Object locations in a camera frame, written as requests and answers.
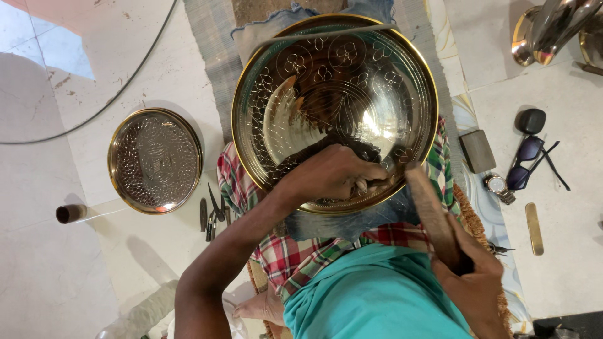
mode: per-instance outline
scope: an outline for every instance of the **hand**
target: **hand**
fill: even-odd
[[[509,335],[498,314],[503,267],[498,259],[465,232],[454,216],[449,214],[447,217],[461,250],[473,260],[474,272],[457,276],[437,257],[432,258],[431,269],[478,338],[508,339]]]
[[[288,195],[295,208],[319,198],[345,200],[357,181],[386,179],[387,170],[378,163],[356,156],[351,148],[330,145],[287,174],[274,188]]]

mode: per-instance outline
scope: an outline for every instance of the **teal shirt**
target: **teal shirt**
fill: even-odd
[[[471,339],[427,254],[370,244],[320,271],[285,303],[295,339]]]

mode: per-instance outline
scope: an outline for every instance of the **foot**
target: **foot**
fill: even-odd
[[[233,313],[235,318],[261,319],[284,326],[283,311],[285,307],[269,286],[268,291],[240,303]]]

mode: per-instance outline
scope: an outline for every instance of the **wooden handle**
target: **wooden handle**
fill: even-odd
[[[435,195],[434,186],[427,178],[425,170],[417,162],[406,165],[406,179],[411,187],[412,199],[421,224],[429,241],[440,259],[453,272],[462,271],[461,254],[452,226],[448,224],[442,203]]]

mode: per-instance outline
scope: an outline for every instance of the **metal watch strap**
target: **metal watch strap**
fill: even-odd
[[[515,201],[515,195],[511,193],[508,189],[504,189],[502,192],[497,193],[500,199],[507,205],[510,205]]]

